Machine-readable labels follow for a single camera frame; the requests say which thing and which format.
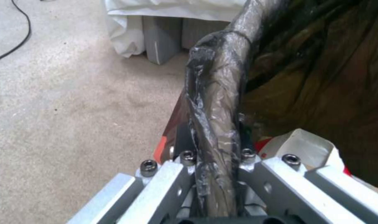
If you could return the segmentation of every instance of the black cable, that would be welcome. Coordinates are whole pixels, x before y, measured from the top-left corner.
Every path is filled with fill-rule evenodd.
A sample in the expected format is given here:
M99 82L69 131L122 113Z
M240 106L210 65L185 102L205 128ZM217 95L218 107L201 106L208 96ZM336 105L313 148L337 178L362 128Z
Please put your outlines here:
M27 22L28 22L28 33L26 35L26 37L24 38L24 40L22 42L20 42L20 44L18 44L16 47L14 47L13 49L11 49L10 51L6 52L5 54L1 55L0 56L0 60L6 56L8 56L9 54L11 54L12 52L14 52L15 50L17 50L19 47L23 46L23 44L28 40L28 38L30 38L30 35L31 35L31 23L30 23L30 19L28 18L27 14L24 13L24 11L22 11L15 3L13 0L12 1L12 4L17 8L17 10L19 10L26 18L27 18Z

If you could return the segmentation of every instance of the bolt head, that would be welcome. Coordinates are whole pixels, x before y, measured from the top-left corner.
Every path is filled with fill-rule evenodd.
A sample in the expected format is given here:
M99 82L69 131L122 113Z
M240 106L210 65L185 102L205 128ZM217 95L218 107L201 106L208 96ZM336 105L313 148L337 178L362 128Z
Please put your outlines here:
M157 162L147 159L140 164L140 173L144 177L153 177L157 172Z

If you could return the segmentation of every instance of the clear plastic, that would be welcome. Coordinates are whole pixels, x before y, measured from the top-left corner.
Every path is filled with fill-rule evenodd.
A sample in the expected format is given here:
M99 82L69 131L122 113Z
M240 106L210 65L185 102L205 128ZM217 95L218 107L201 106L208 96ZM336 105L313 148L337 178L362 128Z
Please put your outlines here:
M204 37L190 50L184 93L197 146L196 186L202 215L237 215L237 111L264 25L285 2L248 0L225 30Z

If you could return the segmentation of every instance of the red object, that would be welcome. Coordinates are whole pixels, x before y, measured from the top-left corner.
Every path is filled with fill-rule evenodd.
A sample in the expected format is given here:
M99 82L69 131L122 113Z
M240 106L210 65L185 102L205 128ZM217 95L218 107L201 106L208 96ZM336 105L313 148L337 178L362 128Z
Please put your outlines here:
M166 136L162 136L159 144L157 145L156 150L153 153L154 160L159 164L162 163L161 155L163 154L165 143L166 143Z
M351 174L351 172L348 170L347 167L344 167L344 173L345 173L346 175L352 177L352 174Z
M259 142L256 142L254 144L254 147L255 147L255 150L257 151L257 153L259 153L261 151L261 149L270 141L272 140L272 138L268 138L268 139L265 139L265 140L261 140Z

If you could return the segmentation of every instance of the bolt hole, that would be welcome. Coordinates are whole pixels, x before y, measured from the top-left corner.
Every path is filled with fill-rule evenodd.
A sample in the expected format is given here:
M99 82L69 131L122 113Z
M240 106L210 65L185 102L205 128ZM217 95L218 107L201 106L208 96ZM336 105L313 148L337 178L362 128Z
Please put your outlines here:
M286 159L289 161L289 162L292 162L292 163L295 163L295 162L298 162L298 158L296 156L287 156Z
M151 166L154 166L154 163L152 160L147 160L145 163L144 163L145 167L151 167Z
M264 183L264 189L267 193L271 194L272 193L272 186L270 185L270 183L268 182L265 182Z
M252 151L251 149L243 149L243 150L241 151L241 153L242 153L243 155L248 156L248 155L253 154L253 151Z
M184 157L192 157L193 156L193 152L192 151L185 151L185 152L183 152L183 156Z

